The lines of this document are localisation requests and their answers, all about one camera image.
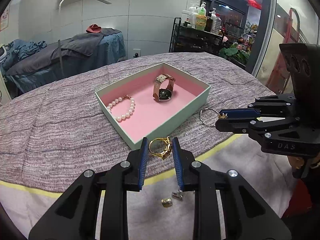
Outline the grey blanket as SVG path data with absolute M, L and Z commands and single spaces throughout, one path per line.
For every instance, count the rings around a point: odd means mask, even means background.
M 123 34 L 121 31 L 112 28 L 103 28 L 100 33 L 82 33 L 72 38 L 61 41 L 61 44 L 52 43 L 39 52 L 18 61 L 11 66 L 5 74 L 7 76 L 24 75 L 34 73 L 38 70 L 48 67 L 59 60 L 59 53 L 63 57 L 72 56 L 86 59 L 93 55 L 97 46 L 103 38 L 107 37 L 109 41 L 116 42 L 119 46 L 117 52 L 111 55 L 115 59 L 121 59 L 126 56 Z

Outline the green potted plant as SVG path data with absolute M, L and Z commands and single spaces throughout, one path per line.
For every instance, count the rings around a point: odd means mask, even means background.
M 244 50 L 242 45 L 234 43 L 229 48 L 221 48 L 218 55 L 229 61 L 235 60 L 240 64 L 246 65 L 250 52 Z

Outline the white beauty machine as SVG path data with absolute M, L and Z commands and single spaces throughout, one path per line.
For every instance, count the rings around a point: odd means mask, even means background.
M 4 81 L 4 70 L 2 63 L 7 57 L 7 51 L 5 48 L 5 45 L 1 43 L 1 58 L 0 58 L 0 63 L 1 63 L 1 106 L 9 103 L 11 101 L 11 96 L 8 92 L 7 86 Z

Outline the black trolley rack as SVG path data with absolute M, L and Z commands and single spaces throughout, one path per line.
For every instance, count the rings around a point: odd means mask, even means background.
M 222 48 L 222 40 L 222 36 L 186 27 L 182 23 L 182 19 L 176 17 L 172 26 L 169 52 L 206 52 L 218 55 Z

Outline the mint box pink lining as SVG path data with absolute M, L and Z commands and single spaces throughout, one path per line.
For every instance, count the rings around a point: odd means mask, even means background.
M 168 101 L 153 98 L 154 81 L 160 74 L 175 78 Z M 143 138 L 166 137 L 202 107 L 210 85 L 165 62 L 114 82 L 95 94 L 111 125 L 132 150 Z

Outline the red cloth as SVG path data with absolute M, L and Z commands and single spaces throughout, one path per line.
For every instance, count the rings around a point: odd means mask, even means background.
M 100 33 L 101 32 L 101 27 L 98 26 L 97 24 L 92 24 L 86 29 L 87 33 Z

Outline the wall power socket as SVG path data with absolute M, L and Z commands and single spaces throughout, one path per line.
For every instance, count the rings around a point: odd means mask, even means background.
M 140 49 L 133 49 L 133 53 L 134 53 L 134 55 L 133 55 L 134 58 L 138 58 L 138 57 L 141 56 L 141 50 Z

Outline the wall poster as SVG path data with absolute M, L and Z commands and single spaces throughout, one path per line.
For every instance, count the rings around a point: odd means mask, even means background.
M 7 5 L 0 19 L 0 31 L 3 31 L 9 26 L 9 9 L 10 5 Z

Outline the blue massage bed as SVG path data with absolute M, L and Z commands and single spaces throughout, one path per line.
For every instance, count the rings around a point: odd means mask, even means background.
M 5 74 L 5 72 L 18 61 L 39 52 L 48 45 L 50 44 L 47 44 L 45 41 L 33 42 L 20 39 L 16 39 L 5 45 L 7 57 L 2 63 L 4 70 L 3 77 L 8 84 L 8 90 L 13 97 L 63 79 L 59 60 L 56 63 L 53 63 L 48 67 L 38 70 L 34 73 L 14 76 L 7 76 Z M 112 52 L 117 52 L 118 48 L 119 46 L 116 44 L 116 42 L 111 42 L 107 37 L 105 37 L 97 46 L 93 55 L 86 59 L 72 56 L 62 57 L 66 75 L 65 78 L 85 73 L 105 65 L 117 63 L 125 58 L 115 59 L 114 56 L 111 55 Z

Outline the white arc floor lamp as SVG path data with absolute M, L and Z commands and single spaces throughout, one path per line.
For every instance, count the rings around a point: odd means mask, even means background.
M 108 0 L 96 0 L 98 2 L 111 5 Z M 53 40 L 58 42 L 58 56 L 62 78 L 66 77 L 62 58 L 62 40 L 65 40 L 82 31 L 82 15 L 84 0 L 61 0 L 57 6 L 57 11 L 51 14 L 51 25 Z

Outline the clear plastic bottle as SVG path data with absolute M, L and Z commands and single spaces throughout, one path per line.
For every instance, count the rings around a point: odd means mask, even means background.
M 219 31 L 221 28 L 221 18 L 220 15 L 216 12 L 216 9 L 213 8 L 212 11 L 212 28 L 211 28 L 211 33 L 214 33 L 216 35 L 219 35 Z

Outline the beige strap wristwatch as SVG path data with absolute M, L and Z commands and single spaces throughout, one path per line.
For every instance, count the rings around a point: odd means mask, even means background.
M 168 81 L 166 87 L 162 88 L 161 85 Z M 168 74 L 160 74 L 155 78 L 154 86 L 153 86 L 153 98 L 157 102 L 164 102 L 171 99 L 173 91 L 175 78 Z

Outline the gold crystal earring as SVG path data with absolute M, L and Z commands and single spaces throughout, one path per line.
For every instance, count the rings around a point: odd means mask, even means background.
M 222 114 L 219 114 L 218 118 L 219 119 L 226 119 L 226 118 L 228 118 L 228 115 L 225 113 L 222 113 Z

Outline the green pump bottle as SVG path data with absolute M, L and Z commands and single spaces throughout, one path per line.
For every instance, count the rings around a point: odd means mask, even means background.
M 207 22 L 206 16 L 206 2 L 202 2 L 197 9 L 195 28 L 197 30 L 204 30 Z

